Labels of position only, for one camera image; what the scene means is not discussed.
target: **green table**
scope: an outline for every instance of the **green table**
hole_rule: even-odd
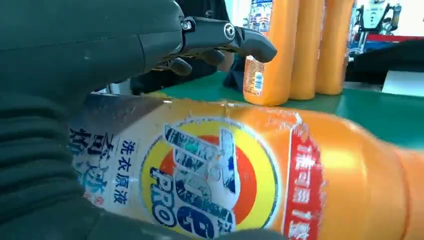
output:
[[[225,75],[218,72],[165,88],[162,93],[197,101],[244,101],[241,93],[223,87]],[[342,95],[317,95],[313,100],[290,100],[282,106],[334,114],[360,124],[387,142],[424,150],[424,98],[345,89]]]

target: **barcode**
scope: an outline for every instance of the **barcode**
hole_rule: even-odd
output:
[[[262,91],[262,87],[264,86],[264,75],[262,72],[256,72],[254,75],[254,90]]]

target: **metal screw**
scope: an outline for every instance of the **metal screw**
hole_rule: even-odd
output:
[[[236,29],[234,28],[234,25],[232,25],[231,23],[225,24],[224,34],[227,39],[234,39],[234,36],[236,35]]]
[[[182,27],[182,30],[184,30],[184,31],[188,31],[188,30],[191,30],[192,29],[192,23],[190,22],[190,21],[183,21],[182,23],[181,23],[181,27]]]

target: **bottle label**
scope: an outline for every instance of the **bottle label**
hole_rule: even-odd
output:
[[[203,103],[136,100],[96,105],[70,123],[72,165],[94,205],[194,238],[266,228],[318,239],[321,155],[298,113],[246,120],[224,117],[220,105],[205,116]]]
[[[281,231],[289,240],[317,240],[325,195],[320,149],[304,124],[290,130]]]
[[[261,32],[268,37],[273,11],[273,0],[252,0],[250,8],[249,28]],[[244,72],[244,92],[260,96],[264,86],[265,64],[252,56],[246,58]]]
[[[250,28],[261,33],[270,31],[273,0],[253,0],[250,8]]]

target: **plastic bottle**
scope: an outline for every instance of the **plastic bottle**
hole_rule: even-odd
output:
[[[337,95],[343,89],[357,8],[355,0],[326,0],[325,5],[315,90]]]
[[[300,0],[291,75],[291,99],[308,100],[315,96],[324,9],[325,0]]]
[[[243,95],[247,102],[276,106],[289,99],[298,10],[299,0],[252,0],[250,24],[268,37],[278,53],[266,64],[246,58]]]
[[[203,239],[253,228],[290,240],[424,239],[424,154],[348,120],[170,98],[87,104],[69,123],[86,143],[73,165],[85,197],[110,212]]]

